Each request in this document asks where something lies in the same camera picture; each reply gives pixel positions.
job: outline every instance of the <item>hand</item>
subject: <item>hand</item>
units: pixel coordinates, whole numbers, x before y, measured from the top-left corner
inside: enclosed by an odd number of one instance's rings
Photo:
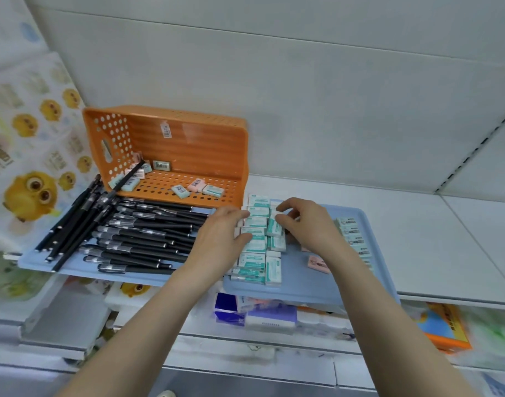
[[[196,278],[206,281],[210,287],[232,267],[252,234],[240,234],[234,239],[234,228],[250,212],[235,206],[223,206],[216,210],[199,229],[194,246],[184,264]]]
[[[283,212],[289,208],[292,210],[288,214],[277,214],[276,221],[311,252],[326,260],[337,246],[346,243],[324,207],[312,200],[289,198],[276,210]]]

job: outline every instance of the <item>blue tray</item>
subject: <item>blue tray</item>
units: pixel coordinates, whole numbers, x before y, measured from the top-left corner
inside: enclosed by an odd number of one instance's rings
[[[212,213],[212,209],[194,208],[194,212]],[[33,248],[39,243],[46,233],[38,237],[32,249],[24,253],[18,260],[17,265],[23,269],[40,270],[42,272],[50,272],[54,263],[46,263],[44,260],[48,256],[47,252],[38,253]],[[92,238],[88,243],[96,243],[96,239]],[[170,278],[165,274],[148,274],[148,273],[102,273],[98,271],[98,264],[84,261],[82,253],[73,254],[69,260],[63,265],[59,273],[68,274],[71,276],[98,278],[100,280],[125,281],[134,284],[146,284],[154,286],[162,286]],[[169,262],[174,269],[182,266],[182,263]]]
[[[369,260],[374,274],[387,292],[399,303],[396,287],[392,282],[366,214],[361,209],[354,207],[322,206],[326,208],[332,219],[352,217],[357,220],[362,237],[372,253]],[[297,243],[288,244],[287,251],[282,253],[282,285],[280,287],[251,284],[246,281],[232,281],[229,276],[225,276],[223,280],[225,292],[260,299],[342,305],[339,289],[333,276],[308,267],[310,254],[301,252],[301,247]]]

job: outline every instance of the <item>basket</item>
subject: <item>basket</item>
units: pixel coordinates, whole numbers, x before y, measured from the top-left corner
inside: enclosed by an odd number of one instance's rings
[[[184,203],[199,207],[242,206],[249,176],[248,133],[244,119],[143,106],[118,106],[83,111],[96,166],[108,182],[129,168],[133,153],[144,160],[169,161],[171,171],[147,173],[132,192],[119,195]],[[196,178],[224,188],[221,198],[191,193],[180,199],[171,190]]]

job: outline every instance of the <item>person's left hand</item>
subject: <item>person's left hand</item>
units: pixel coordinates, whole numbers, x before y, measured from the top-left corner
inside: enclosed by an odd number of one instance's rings
[[[199,229],[183,270],[207,281],[210,287],[234,265],[252,234],[240,234],[234,239],[234,228],[250,212],[235,206],[223,206],[216,210]]]

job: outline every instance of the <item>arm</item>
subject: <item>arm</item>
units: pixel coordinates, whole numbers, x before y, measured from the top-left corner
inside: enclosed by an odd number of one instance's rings
[[[277,210],[289,208],[293,210],[276,220],[328,265],[378,394],[477,396],[342,238],[326,209],[291,198]]]
[[[224,206],[210,216],[185,264],[58,396],[148,395],[191,308],[233,265],[252,238],[252,234],[242,234],[234,239],[238,220],[248,215]]]

